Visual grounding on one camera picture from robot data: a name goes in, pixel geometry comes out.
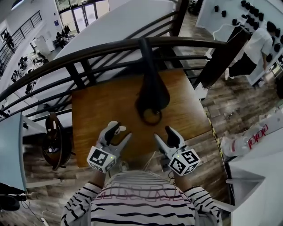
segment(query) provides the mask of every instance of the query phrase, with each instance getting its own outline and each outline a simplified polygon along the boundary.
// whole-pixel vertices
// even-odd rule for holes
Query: black and white striped shirt
[[[201,187],[182,192],[153,173],[128,171],[104,188],[87,183],[64,207],[62,226],[221,226],[220,211]]]

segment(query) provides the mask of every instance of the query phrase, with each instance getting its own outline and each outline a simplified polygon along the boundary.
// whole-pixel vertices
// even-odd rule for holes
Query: wooden table
[[[134,106],[143,76],[108,81],[72,94],[73,138],[79,167],[88,165],[88,153],[110,121],[121,122],[133,133],[122,152],[124,160],[157,150],[153,134],[167,140],[166,125],[176,129],[185,140],[210,130],[203,107],[184,72],[167,70],[160,75],[170,93],[170,103],[162,110],[162,120],[156,126],[144,124]]]

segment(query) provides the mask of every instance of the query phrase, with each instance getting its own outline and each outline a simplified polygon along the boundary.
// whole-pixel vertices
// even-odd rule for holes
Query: person in white shirt
[[[260,58],[263,59],[263,68],[266,70],[266,57],[272,48],[272,36],[275,35],[276,26],[267,22],[267,29],[259,28],[252,35],[244,47],[244,55],[232,67],[225,71],[225,80],[239,75],[250,75],[258,65]]]
[[[104,185],[105,174],[95,170],[64,206],[61,226],[222,226],[210,194],[174,176],[176,186],[154,173],[126,171]]]

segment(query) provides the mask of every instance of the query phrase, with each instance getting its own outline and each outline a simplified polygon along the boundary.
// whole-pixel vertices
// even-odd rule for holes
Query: wood plank floor
[[[196,17],[186,15],[181,34],[187,37],[211,38],[205,30],[194,28]],[[206,49],[191,49],[195,53],[204,54]],[[225,82],[220,78],[208,91],[207,98],[202,101],[202,105],[211,118],[213,126],[218,136],[222,136],[225,130],[230,132],[242,132],[245,128],[255,123],[258,116],[267,112],[278,101],[274,84],[272,82],[265,84],[260,89],[253,89],[245,77],[235,78]],[[40,137],[34,138],[40,144]],[[220,154],[211,132],[204,133],[196,138],[187,141],[188,145],[193,147],[201,158],[201,165],[187,177],[193,185],[203,186],[212,197],[228,202],[228,187],[225,183],[226,174],[223,169]],[[158,164],[158,154],[153,158],[149,169],[161,174],[161,168]],[[142,168],[150,156],[144,156],[141,161],[130,162],[132,169]],[[71,158],[66,169],[59,169],[53,172],[42,158],[38,147],[26,145],[24,154],[24,165],[28,181],[38,181],[40,179],[50,179],[60,177],[63,182],[57,185],[49,185],[41,188],[28,189],[31,195],[30,208],[38,218],[42,211],[49,210],[60,214],[66,201],[72,194],[83,186],[92,174],[89,167],[78,168],[75,158]],[[45,212],[44,218],[50,226],[58,226],[60,217]],[[0,221],[4,225],[18,226],[41,226],[35,216],[22,206],[16,212],[0,213]]]

